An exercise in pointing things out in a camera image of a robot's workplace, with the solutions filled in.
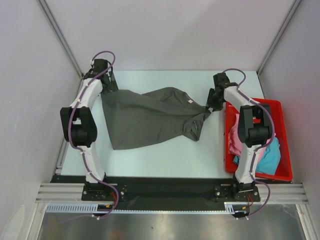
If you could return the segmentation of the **dark grey t shirt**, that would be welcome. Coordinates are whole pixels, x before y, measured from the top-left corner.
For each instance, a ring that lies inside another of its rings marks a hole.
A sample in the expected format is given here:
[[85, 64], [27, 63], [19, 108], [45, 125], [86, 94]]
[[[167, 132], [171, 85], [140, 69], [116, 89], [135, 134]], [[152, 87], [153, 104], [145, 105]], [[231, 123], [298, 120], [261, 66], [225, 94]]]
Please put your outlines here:
[[114, 150], [129, 150], [184, 136], [198, 141], [211, 112], [186, 92], [165, 87], [144, 94], [120, 89], [101, 93]]

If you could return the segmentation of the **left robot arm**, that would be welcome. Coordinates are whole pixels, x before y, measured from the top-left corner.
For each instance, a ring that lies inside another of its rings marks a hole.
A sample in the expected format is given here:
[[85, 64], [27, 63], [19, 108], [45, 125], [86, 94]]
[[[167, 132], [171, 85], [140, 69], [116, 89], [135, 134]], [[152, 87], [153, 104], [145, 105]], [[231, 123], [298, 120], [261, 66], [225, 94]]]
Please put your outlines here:
[[64, 139], [80, 154], [86, 170], [83, 201], [105, 201], [109, 196], [117, 200], [117, 190], [106, 183], [106, 172], [97, 153], [98, 128], [92, 114], [92, 107], [100, 93], [104, 88], [115, 85], [112, 77], [111, 62], [93, 59], [75, 100], [60, 110]]

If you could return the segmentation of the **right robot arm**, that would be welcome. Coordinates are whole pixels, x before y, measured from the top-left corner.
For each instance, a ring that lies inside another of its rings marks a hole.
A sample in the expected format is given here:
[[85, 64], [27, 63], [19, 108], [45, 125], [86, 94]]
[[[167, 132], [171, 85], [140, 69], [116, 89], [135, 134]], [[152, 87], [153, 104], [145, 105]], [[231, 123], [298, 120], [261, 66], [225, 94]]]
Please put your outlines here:
[[206, 108], [217, 112], [230, 103], [238, 112], [237, 135], [242, 143], [237, 170], [227, 196], [237, 202], [253, 197], [256, 188], [256, 168], [263, 148], [272, 143], [275, 126], [267, 104], [261, 104], [244, 94], [240, 85], [230, 82], [226, 71], [213, 76], [214, 88], [209, 90]]

